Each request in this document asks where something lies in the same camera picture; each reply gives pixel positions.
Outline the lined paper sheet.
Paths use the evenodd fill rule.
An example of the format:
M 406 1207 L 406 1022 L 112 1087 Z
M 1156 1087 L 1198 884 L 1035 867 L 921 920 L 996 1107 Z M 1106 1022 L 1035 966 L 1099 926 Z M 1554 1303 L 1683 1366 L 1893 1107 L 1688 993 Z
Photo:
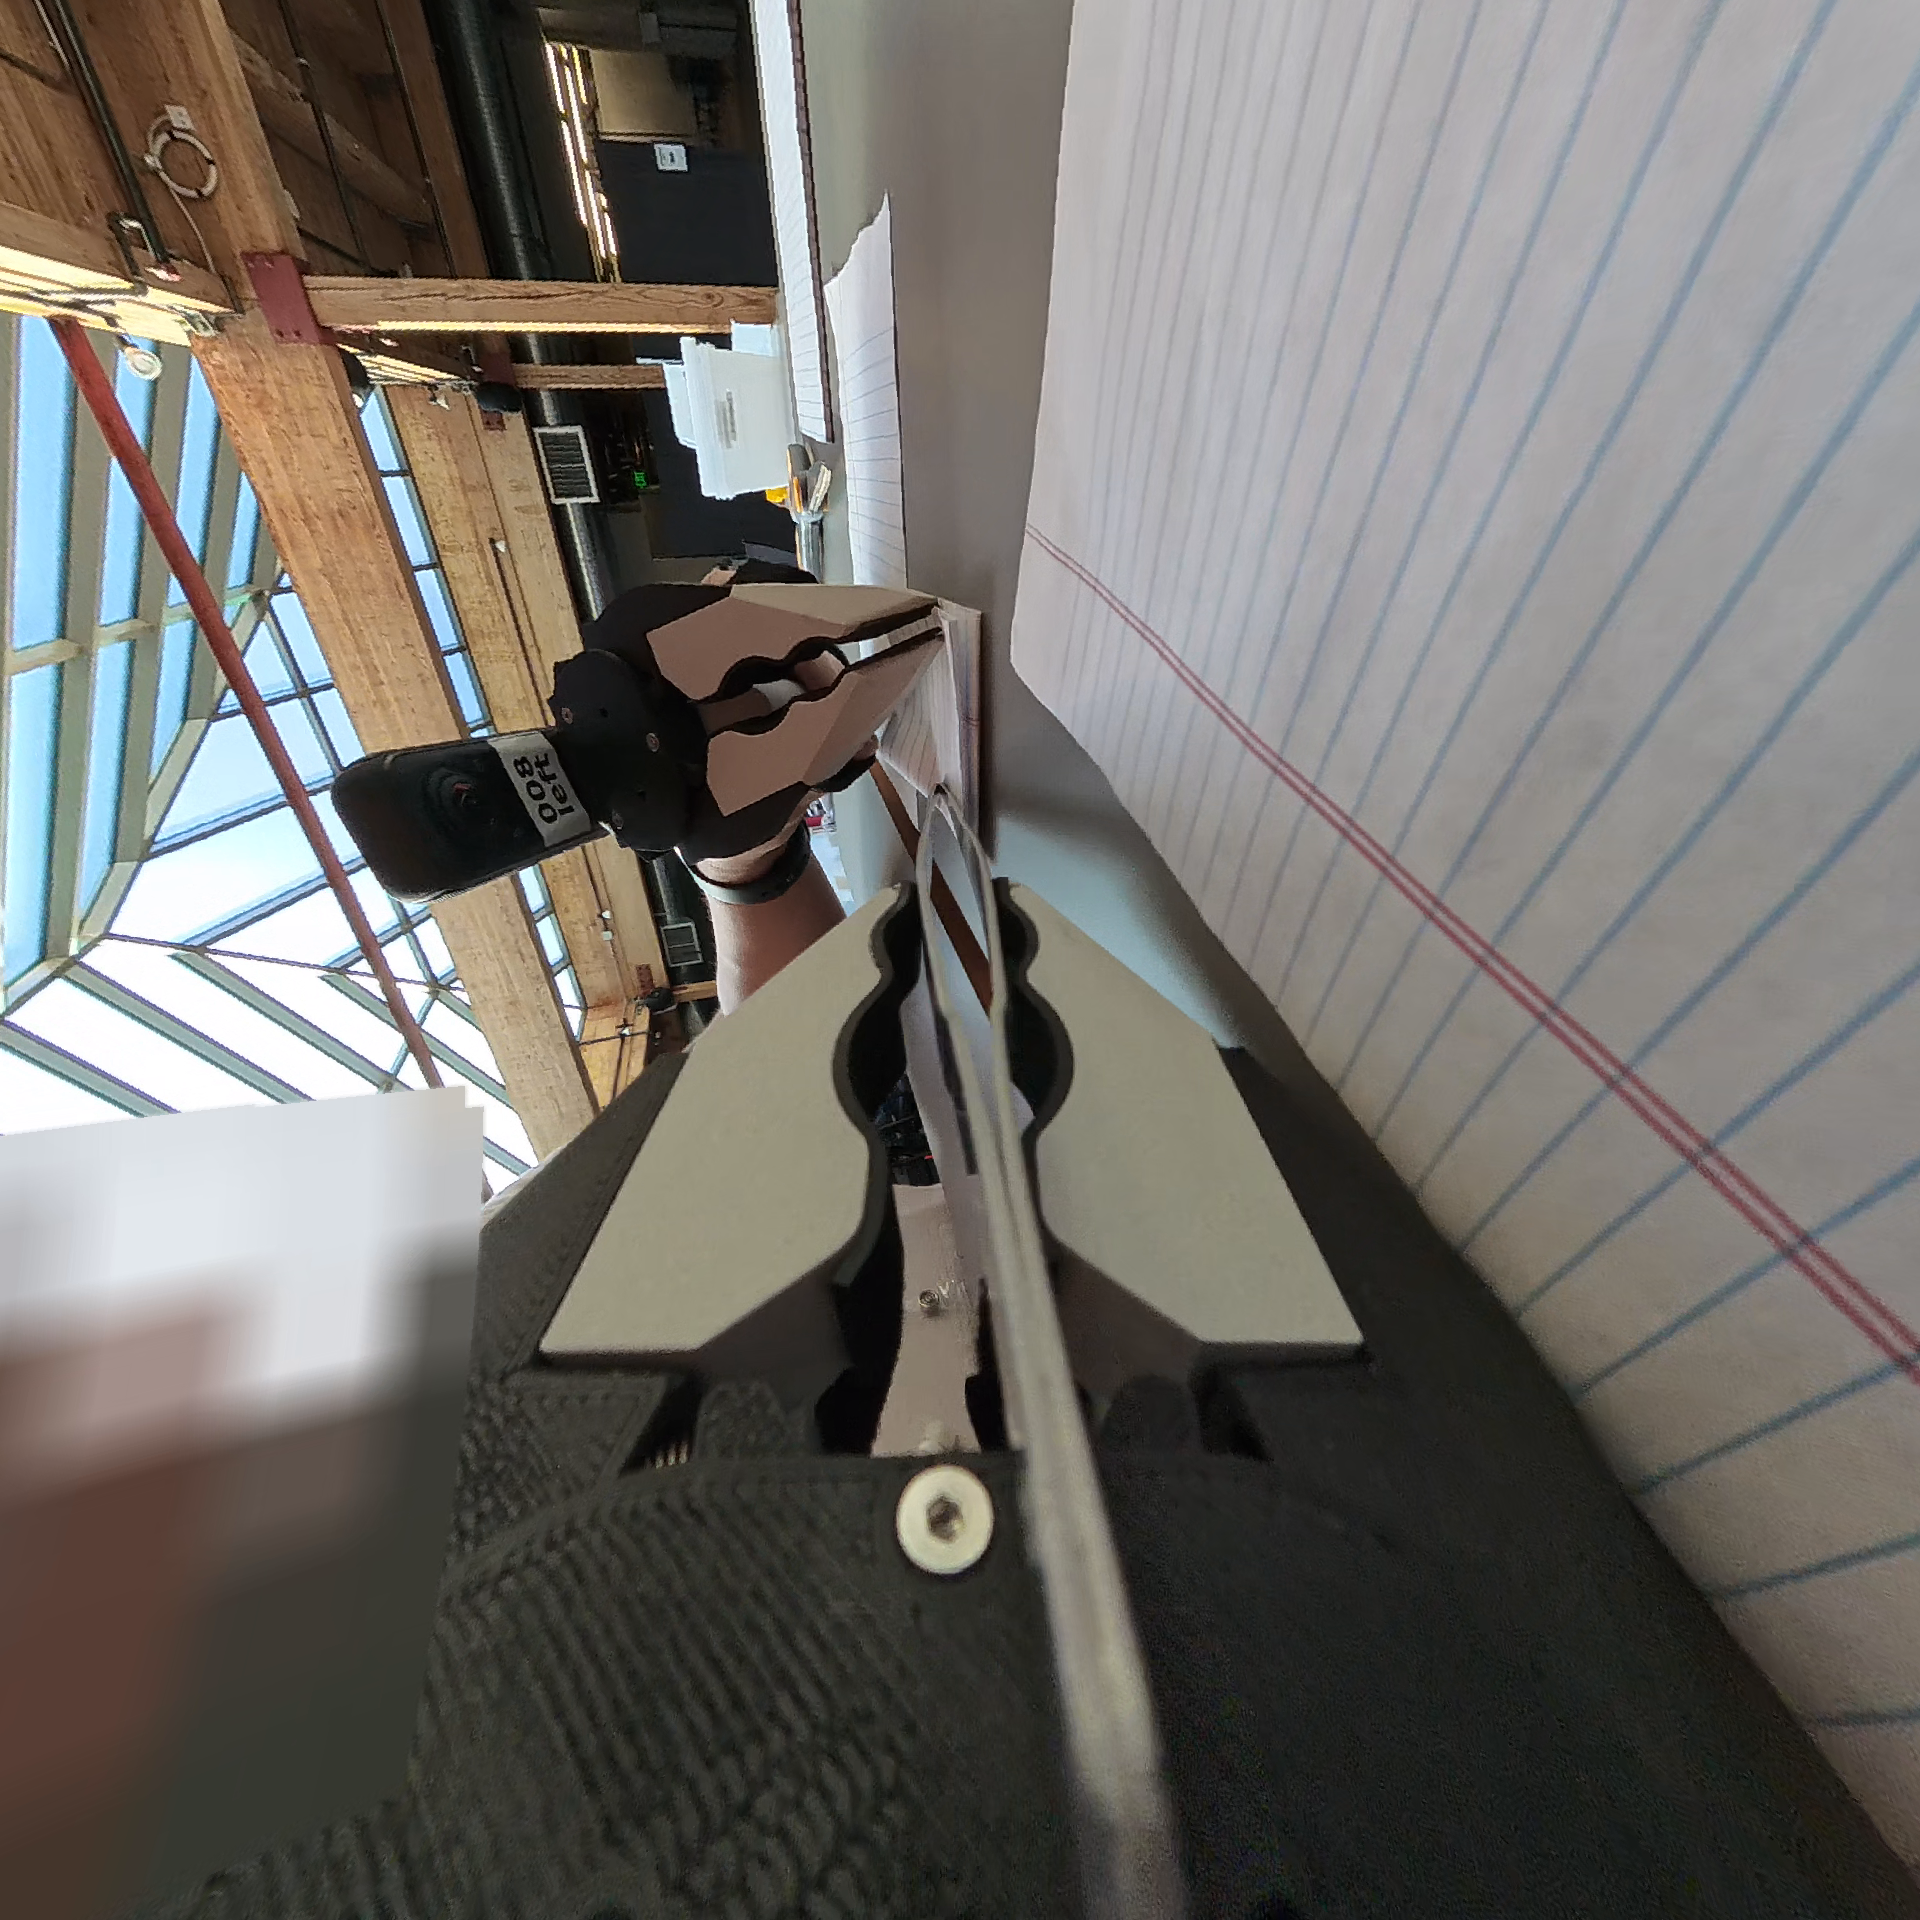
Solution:
M 943 640 L 877 733 L 877 762 L 906 788 L 943 788 L 976 831 L 984 798 L 984 614 L 939 602 Z
M 852 577 L 907 587 L 889 199 L 826 282 Z
M 1917 5 L 1075 2 L 1012 664 L 1917 1869 Z

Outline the wooden ceiling beam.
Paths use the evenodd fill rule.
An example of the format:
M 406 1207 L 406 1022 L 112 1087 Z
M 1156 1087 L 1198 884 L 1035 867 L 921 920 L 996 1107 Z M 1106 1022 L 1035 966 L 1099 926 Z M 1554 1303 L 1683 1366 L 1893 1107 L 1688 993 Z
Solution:
M 248 310 L 194 342 L 364 752 L 464 731 L 343 354 L 275 342 Z M 549 956 L 515 876 L 436 908 L 510 1107 L 549 1159 L 597 1117 Z

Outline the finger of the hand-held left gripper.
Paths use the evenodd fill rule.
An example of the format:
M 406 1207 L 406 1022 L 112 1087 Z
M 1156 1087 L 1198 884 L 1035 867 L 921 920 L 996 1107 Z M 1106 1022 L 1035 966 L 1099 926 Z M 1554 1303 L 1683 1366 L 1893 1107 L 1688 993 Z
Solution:
M 844 664 L 943 638 L 939 602 L 895 587 L 802 580 L 732 584 L 707 604 L 648 631 L 663 679 L 695 703 L 787 682 L 805 659 Z
M 820 640 L 707 698 L 705 782 L 717 816 L 743 822 L 793 788 L 826 785 L 943 659 L 943 640 L 943 623 Z

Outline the skylight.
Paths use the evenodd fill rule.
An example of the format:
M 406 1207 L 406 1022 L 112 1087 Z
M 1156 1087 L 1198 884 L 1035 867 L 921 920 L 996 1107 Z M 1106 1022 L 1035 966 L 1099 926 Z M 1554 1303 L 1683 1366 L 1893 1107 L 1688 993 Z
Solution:
M 392 897 L 334 806 L 367 746 L 185 348 L 88 334 L 259 716 L 48 318 L 4 318 L 4 1131 L 449 1084 L 486 1188 L 593 1113 L 561 884 Z

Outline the red pipe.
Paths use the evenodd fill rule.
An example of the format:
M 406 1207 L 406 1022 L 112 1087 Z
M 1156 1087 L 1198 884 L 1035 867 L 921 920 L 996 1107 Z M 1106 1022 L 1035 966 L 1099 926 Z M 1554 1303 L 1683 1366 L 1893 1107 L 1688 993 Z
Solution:
M 406 1038 L 407 1053 L 419 1067 L 427 1084 L 431 1090 L 442 1090 L 444 1075 L 428 1047 L 427 1031 L 419 1028 L 419 1019 L 406 1001 L 400 975 L 386 953 L 380 950 L 374 926 L 355 888 L 355 881 L 347 876 L 347 867 L 334 845 L 334 834 L 326 831 L 311 801 L 311 792 L 301 779 L 298 759 L 284 748 L 275 718 L 253 679 L 253 671 L 244 659 L 244 644 L 233 638 L 232 623 L 221 610 L 221 596 L 211 587 L 205 565 L 194 557 L 191 542 L 182 536 L 173 506 L 167 502 L 167 493 L 152 469 L 152 460 L 140 436 L 131 432 L 131 418 L 121 408 L 121 397 L 115 394 L 115 381 L 103 369 L 93 348 L 88 343 L 88 333 L 75 318 L 54 318 L 52 333 L 58 334 L 60 354 L 72 370 L 79 394 L 88 403 L 88 412 L 99 426 L 109 455 L 117 460 L 121 473 L 130 481 L 130 490 L 134 496 L 143 527 L 152 533 L 167 562 L 167 571 L 185 593 L 194 625 L 202 629 L 221 679 L 233 691 L 236 707 L 245 716 L 259 748 L 263 752 L 271 770 L 275 773 L 278 791 L 289 809 L 295 812 L 301 831 L 307 834 L 307 845 L 311 848 L 320 864 L 326 888 L 334 893 L 337 905 L 343 908 L 350 926 L 355 944 L 359 945 L 364 962 L 370 963 L 374 986 L 380 987 L 380 998 L 397 1019 L 397 1028 Z

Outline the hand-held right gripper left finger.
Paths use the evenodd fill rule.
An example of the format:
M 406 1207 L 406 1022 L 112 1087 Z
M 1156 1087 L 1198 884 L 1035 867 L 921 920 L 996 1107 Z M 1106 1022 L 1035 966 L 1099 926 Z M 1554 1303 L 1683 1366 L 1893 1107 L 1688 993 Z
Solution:
M 895 884 L 690 1046 L 542 1359 L 759 1380 L 823 1447 L 876 1447 L 906 1318 L 877 1113 L 916 980 L 921 908 Z

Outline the white lined notepad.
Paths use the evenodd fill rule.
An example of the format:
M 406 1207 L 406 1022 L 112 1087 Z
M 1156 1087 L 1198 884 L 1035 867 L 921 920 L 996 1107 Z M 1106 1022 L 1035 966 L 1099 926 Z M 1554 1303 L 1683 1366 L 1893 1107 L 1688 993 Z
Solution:
M 826 304 L 799 2 L 749 2 L 749 17 L 793 412 L 805 440 L 829 443 Z

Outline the white storage bin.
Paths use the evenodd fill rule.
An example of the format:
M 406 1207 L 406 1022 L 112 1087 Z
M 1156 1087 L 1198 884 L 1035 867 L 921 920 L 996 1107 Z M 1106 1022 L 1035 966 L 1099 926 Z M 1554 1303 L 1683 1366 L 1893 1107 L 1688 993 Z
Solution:
M 692 452 L 702 493 L 737 500 L 787 487 L 787 448 L 799 427 L 783 349 L 684 334 L 681 357 L 663 370 L 671 426 Z

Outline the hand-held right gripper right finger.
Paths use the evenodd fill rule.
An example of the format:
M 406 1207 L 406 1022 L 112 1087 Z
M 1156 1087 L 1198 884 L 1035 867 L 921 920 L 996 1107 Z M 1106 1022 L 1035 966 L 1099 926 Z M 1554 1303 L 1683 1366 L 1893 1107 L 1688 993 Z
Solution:
M 1364 1354 L 1213 1032 L 1038 888 L 997 884 L 1015 1128 L 1075 1390 Z

